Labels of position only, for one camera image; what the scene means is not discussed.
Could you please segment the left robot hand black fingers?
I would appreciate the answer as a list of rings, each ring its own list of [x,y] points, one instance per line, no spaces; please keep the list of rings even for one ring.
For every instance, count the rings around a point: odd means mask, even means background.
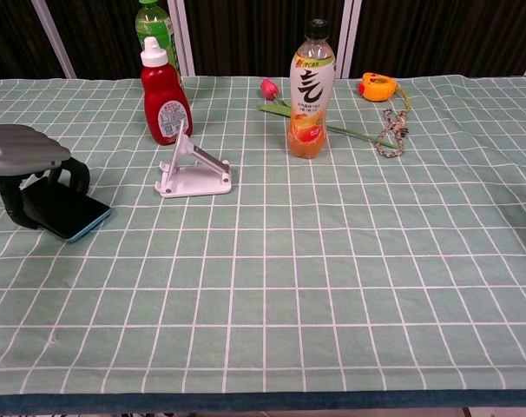
[[[70,173],[70,188],[85,194],[89,190],[89,168],[70,151],[43,132],[22,124],[0,124],[0,196],[9,218],[17,225],[36,229],[37,222],[24,212],[21,182],[31,175],[57,182]]]

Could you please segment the black smartphone blue edge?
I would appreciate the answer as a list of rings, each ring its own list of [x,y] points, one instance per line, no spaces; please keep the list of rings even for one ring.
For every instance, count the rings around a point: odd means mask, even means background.
[[[25,214],[67,242],[75,242],[111,214],[111,208],[47,177],[23,189]]]

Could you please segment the white folding phone stand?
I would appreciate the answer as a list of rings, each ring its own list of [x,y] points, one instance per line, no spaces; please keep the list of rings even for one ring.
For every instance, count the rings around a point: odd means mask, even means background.
[[[198,195],[225,194],[232,189],[232,172],[228,160],[210,155],[198,145],[190,142],[181,121],[170,163],[161,162],[161,179],[155,183],[155,190],[163,198]],[[180,156],[192,156],[198,163],[181,166]]]

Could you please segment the red ketchup squeeze bottle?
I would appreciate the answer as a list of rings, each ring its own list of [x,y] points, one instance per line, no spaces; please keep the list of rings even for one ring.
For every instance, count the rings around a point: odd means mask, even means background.
[[[186,94],[167,52],[154,36],[144,39],[141,62],[144,113],[151,136],[160,145],[174,144],[181,122],[183,132],[191,136],[193,120]]]

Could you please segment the green tea bottle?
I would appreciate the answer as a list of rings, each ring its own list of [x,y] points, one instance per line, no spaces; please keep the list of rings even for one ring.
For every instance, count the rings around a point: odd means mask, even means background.
[[[141,49],[145,50],[144,40],[146,37],[155,37],[159,46],[167,52],[168,62],[175,68],[180,86],[182,86],[174,29],[168,13],[159,6],[158,0],[138,0],[138,2],[141,8],[135,18],[135,31]]]

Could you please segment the black pleated curtain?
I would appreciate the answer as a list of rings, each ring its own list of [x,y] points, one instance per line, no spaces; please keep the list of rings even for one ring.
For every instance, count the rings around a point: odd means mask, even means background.
[[[46,0],[76,76],[138,77],[138,0]],[[194,69],[204,76],[287,76],[304,27],[330,25],[344,0],[185,0]],[[520,76],[526,0],[363,0],[351,77]],[[63,77],[31,0],[0,0],[0,79]]]

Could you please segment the pink artificial tulip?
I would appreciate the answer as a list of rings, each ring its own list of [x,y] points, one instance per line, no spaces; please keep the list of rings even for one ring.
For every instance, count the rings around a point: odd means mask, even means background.
[[[279,87],[273,81],[271,81],[268,78],[264,79],[260,84],[260,92],[267,101],[272,102],[272,104],[260,105],[259,106],[260,110],[269,112],[269,113],[273,113],[275,115],[285,116],[287,118],[291,116],[292,111],[291,111],[290,105],[287,104],[280,97]],[[362,139],[367,142],[377,143],[380,146],[385,146],[390,149],[402,150],[404,148],[404,138],[402,136],[397,136],[398,145],[394,146],[390,143],[380,140],[378,137],[373,138],[361,132],[357,132],[357,131],[353,131],[349,129],[343,129],[343,128],[335,127],[332,125],[329,125],[327,129],[335,133],[357,137],[358,139]]]

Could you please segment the orange drink bottle black cap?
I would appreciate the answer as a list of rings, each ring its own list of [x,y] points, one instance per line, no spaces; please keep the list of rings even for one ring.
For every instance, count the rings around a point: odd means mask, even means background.
[[[328,35],[326,20],[308,21],[306,40],[290,67],[291,110],[286,135],[290,152],[300,158],[313,159],[325,145],[326,112],[336,71]]]

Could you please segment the green checkered tablecloth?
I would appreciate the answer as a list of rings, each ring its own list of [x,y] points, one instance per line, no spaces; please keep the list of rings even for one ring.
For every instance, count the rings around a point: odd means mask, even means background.
[[[402,156],[304,160],[259,78],[188,77],[233,187],[163,199],[138,80],[0,80],[111,207],[67,243],[0,200],[0,414],[526,406],[526,77],[402,85]]]

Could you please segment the orange yellow tape measure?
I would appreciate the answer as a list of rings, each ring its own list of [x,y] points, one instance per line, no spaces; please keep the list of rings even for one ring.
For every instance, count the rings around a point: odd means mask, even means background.
[[[384,102],[394,95],[397,87],[398,83],[394,78],[375,72],[365,72],[358,85],[358,92],[365,100]]]

